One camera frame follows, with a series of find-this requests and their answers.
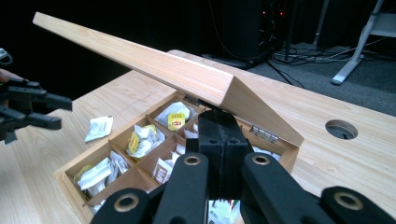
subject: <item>yellow tea bag label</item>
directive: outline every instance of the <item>yellow tea bag label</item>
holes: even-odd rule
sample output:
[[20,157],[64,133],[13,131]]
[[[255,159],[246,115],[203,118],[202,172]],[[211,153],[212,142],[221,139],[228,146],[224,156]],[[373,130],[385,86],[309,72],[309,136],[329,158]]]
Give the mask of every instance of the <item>yellow tea bag label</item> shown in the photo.
[[135,132],[132,132],[131,138],[129,139],[128,149],[131,153],[136,153],[137,145],[139,145],[139,137]]
[[170,131],[177,131],[186,123],[186,118],[182,113],[169,114],[168,129]]

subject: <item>round hole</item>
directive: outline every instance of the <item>round hole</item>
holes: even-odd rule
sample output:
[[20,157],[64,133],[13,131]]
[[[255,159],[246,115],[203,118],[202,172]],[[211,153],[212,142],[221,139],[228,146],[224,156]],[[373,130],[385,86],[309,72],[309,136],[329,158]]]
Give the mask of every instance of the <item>round hole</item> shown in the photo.
[[326,130],[329,134],[340,139],[354,139],[358,136],[358,130],[352,124],[340,120],[333,119],[326,123]]
[[361,202],[361,200],[350,193],[336,192],[334,194],[334,199],[340,205],[351,210],[361,210],[363,208],[363,203]]
[[253,157],[253,161],[254,163],[259,165],[266,165],[270,163],[270,160],[268,160],[268,158],[266,158],[265,156],[255,156]]
[[136,208],[139,204],[139,198],[137,195],[133,193],[127,193],[121,195],[115,202],[114,202],[114,209],[117,212],[129,212],[132,209]]
[[201,162],[201,159],[198,157],[190,156],[184,159],[184,163],[187,165],[198,165]]

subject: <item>wooden table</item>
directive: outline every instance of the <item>wooden table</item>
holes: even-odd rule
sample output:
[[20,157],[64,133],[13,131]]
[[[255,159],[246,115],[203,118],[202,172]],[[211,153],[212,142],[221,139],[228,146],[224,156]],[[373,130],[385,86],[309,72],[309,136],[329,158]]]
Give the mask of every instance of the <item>wooden table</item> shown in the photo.
[[[292,176],[320,195],[338,185],[356,189],[396,217],[396,118],[292,87],[180,51],[181,57],[238,76],[304,138]],[[53,173],[100,140],[84,143],[90,119],[112,115],[122,127],[175,90],[135,71],[74,102],[74,111],[56,110],[60,131],[27,127],[18,141],[0,146],[0,223],[79,223]],[[342,140],[325,124],[342,119],[359,135]]]

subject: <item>wooden surface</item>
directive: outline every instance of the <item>wooden surface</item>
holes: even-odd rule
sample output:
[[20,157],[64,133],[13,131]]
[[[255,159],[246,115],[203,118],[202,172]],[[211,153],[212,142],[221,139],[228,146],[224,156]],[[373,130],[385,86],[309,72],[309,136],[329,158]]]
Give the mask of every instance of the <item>wooden surface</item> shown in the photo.
[[135,71],[233,113],[297,147],[304,139],[237,77],[37,12],[34,24]]

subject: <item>metal hinge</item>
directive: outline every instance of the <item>metal hinge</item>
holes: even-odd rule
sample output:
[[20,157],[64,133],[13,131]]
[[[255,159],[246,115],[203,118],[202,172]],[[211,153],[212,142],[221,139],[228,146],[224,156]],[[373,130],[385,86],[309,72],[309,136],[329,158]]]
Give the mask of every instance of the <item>metal hinge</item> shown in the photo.
[[264,130],[254,127],[254,126],[252,127],[250,132],[259,136],[260,138],[270,142],[270,143],[275,143],[278,139],[278,137],[276,135],[274,135],[272,133],[268,133],[267,131],[264,131]]

